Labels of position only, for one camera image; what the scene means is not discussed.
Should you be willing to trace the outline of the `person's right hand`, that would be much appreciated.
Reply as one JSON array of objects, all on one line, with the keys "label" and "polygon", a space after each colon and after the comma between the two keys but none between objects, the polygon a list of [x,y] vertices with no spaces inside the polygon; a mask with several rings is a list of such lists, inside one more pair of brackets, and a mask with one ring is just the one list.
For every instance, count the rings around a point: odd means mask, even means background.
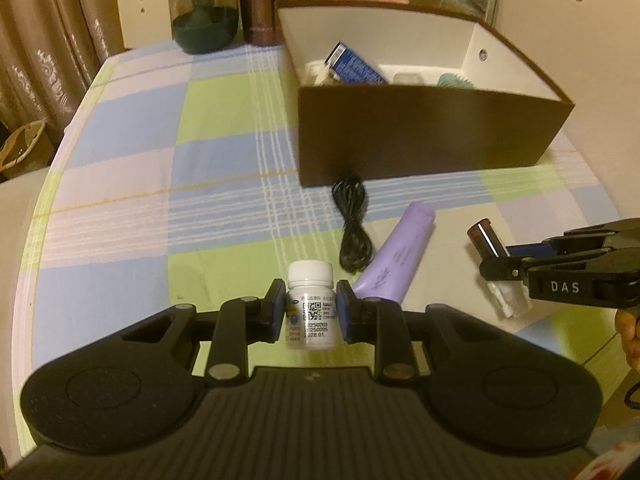
[{"label": "person's right hand", "polygon": [[620,343],[628,365],[633,370],[640,367],[639,318],[631,310],[617,310],[615,315],[616,333],[620,335]]}]

